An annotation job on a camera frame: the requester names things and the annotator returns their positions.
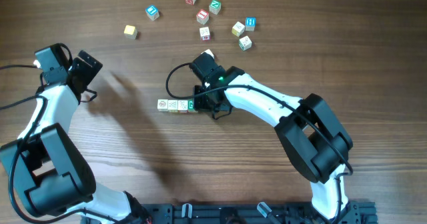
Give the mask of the red drawing wooden block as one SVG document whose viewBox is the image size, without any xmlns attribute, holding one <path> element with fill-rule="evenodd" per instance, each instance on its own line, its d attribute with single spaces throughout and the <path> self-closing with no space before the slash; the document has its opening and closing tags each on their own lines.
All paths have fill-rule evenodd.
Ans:
<svg viewBox="0 0 427 224">
<path fill-rule="evenodd" d="M 160 112 L 168 112 L 168 100 L 167 99 L 158 99 L 157 100 L 157 110 Z"/>
</svg>

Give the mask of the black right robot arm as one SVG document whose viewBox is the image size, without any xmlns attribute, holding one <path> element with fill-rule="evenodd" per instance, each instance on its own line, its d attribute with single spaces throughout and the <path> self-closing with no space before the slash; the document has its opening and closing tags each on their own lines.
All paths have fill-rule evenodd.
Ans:
<svg viewBox="0 0 427 224">
<path fill-rule="evenodd" d="M 225 70 L 203 52 L 189 68 L 201 81 L 196 99 L 213 108 L 242 109 L 270 124 L 290 163 L 312 188 L 312 206 L 325 219 L 338 221 L 348 203 L 343 178 L 353 141 L 330 106 L 318 95 L 306 98 L 277 92 L 237 67 Z"/>
</svg>

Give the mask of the green Z wooden block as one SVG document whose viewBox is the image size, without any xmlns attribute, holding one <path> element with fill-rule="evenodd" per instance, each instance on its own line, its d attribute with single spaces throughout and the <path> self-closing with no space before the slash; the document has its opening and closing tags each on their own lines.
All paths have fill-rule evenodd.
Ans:
<svg viewBox="0 0 427 224">
<path fill-rule="evenodd" d="M 197 112 L 197 110 L 195 109 L 195 107 L 194 107 L 194 102 L 193 102 L 193 100 L 188 100 L 187 101 L 187 111 L 189 112 L 189 113 L 196 113 Z"/>
</svg>

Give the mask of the white green sided block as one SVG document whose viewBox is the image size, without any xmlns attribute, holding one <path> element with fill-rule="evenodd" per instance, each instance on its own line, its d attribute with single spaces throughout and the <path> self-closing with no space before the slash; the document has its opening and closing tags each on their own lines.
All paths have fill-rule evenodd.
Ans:
<svg viewBox="0 0 427 224">
<path fill-rule="evenodd" d="M 252 40 L 248 36 L 242 37 L 239 40 L 239 46 L 242 51 L 246 51 L 252 47 Z"/>
</svg>

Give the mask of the yellow edged wooden block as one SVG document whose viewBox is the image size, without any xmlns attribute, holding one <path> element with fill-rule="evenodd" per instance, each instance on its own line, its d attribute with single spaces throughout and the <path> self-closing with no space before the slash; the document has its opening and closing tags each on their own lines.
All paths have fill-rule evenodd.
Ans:
<svg viewBox="0 0 427 224">
<path fill-rule="evenodd" d="M 172 113 L 178 112 L 178 100 L 173 100 L 173 99 L 168 100 L 167 110 Z"/>
</svg>

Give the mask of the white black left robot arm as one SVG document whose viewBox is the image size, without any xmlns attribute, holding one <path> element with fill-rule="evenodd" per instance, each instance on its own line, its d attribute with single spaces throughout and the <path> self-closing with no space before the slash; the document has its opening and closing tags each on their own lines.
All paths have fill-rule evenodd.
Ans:
<svg viewBox="0 0 427 224">
<path fill-rule="evenodd" d="M 151 223 L 152 216 L 135 197 L 96 182 L 68 136 L 81 95 L 103 65 L 85 51 L 73 58 L 63 43 L 35 56 L 41 84 L 29 99 L 37 106 L 18 138 L 1 146 L 15 212 L 28 223 L 54 223 L 74 214 L 86 223 Z"/>
</svg>

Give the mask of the white red striped block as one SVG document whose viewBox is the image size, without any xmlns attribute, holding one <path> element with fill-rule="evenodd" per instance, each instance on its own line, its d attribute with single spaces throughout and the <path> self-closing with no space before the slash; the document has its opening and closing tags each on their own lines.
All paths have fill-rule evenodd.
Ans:
<svg viewBox="0 0 427 224">
<path fill-rule="evenodd" d="M 177 110 L 180 113 L 187 113 L 188 112 L 188 100 L 178 100 L 177 101 Z"/>
</svg>

